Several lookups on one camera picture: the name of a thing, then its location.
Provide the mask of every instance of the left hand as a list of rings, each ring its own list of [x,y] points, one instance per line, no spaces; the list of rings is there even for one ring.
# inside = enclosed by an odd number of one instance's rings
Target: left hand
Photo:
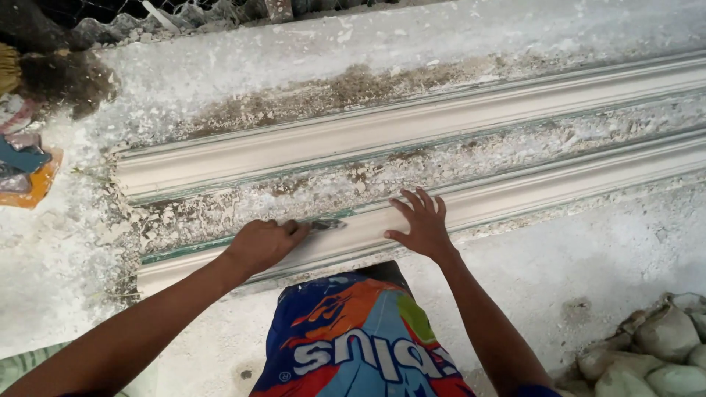
[[[310,231],[311,224],[299,224],[295,220],[281,226],[275,220],[253,220],[240,229],[219,259],[227,262],[226,271],[244,274],[244,282],[283,260]]]

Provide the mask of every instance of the cloth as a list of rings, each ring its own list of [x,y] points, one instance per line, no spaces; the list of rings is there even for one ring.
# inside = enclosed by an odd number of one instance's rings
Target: cloth
[[[251,396],[474,396],[405,288],[359,273],[285,289],[266,355]]]

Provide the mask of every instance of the finger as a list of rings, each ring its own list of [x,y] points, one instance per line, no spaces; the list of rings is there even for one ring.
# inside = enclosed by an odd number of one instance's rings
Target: finger
[[[306,239],[306,236],[309,235],[311,231],[311,223],[304,223],[299,225],[297,228],[297,231],[292,233],[292,248],[296,247],[299,245],[301,242]]]
[[[437,214],[439,214],[442,218],[446,217],[446,203],[443,202],[443,199],[439,196],[434,197],[434,200],[436,200],[436,204],[439,206],[438,211],[436,211]]]
[[[436,212],[434,210],[434,202],[431,200],[431,197],[422,189],[421,187],[417,186],[417,194],[419,197],[421,197],[421,200],[424,202],[424,207],[428,210],[433,212]]]
[[[409,202],[412,204],[412,207],[415,211],[424,210],[424,205],[422,205],[421,201],[419,200],[419,197],[417,197],[416,194],[412,193],[407,189],[400,190],[400,193],[402,193],[404,197],[407,197],[407,200],[409,200]]]
[[[405,233],[402,233],[398,230],[386,230],[383,233],[383,237],[386,239],[395,240],[396,242],[399,242],[405,247],[407,246],[407,242],[409,241],[409,235],[406,235]]]
[[[391,198],[388,200],[390,204],[392,204],[393,207],[395,207],[399,212],[402,213],[402,216],[405,217],[409,222],[412,221],[414,218],[414,211],[405,203],[397,200],[396,198]]]
[[[282,229],[290,235],[299,229],[299,224],[294,219],[290,219],[282,225]]]

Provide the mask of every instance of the groove in molding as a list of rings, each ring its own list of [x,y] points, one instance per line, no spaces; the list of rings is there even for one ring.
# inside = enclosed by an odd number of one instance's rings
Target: groove in molding
[[[509,217],[560,206],[630,186],[706,169],[706,129],[637,143],[580,158],[543,165],[491,179],[480,186],[458,184],[437,189],[457,232]],[[377,203],[343,218],[348,227],[309,237],[282,263],[248,280],[280,278],[392,249],[382,238],[388,229],[408,230],[407,221],[387,203]],[[142,266],[138,291],[161,291],[213,260],[223,247]]]
[[[382,107],[229,138],[128,151],[116,178],[129,201],[205,193],[224,184],[394,150],[471,131],[614,106],[706,87],[705,52],[610,66],[569,77],[499,85],[484,93]]]

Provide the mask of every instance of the person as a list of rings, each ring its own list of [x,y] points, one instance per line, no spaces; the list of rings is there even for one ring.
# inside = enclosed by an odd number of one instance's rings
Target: person
[[[500,397],[555,396],[552,380],[451,244],[444,218],[421,188],[390,203],[410,232],[388,230],[441,269],[468,338]],[[254,220],[214,261],[106,320],[2,394],[113,396],[201,312],[280,262],[310,225]],[[286,288],[266,340],[265,367],[251,396],[473,396],[395,262]]]

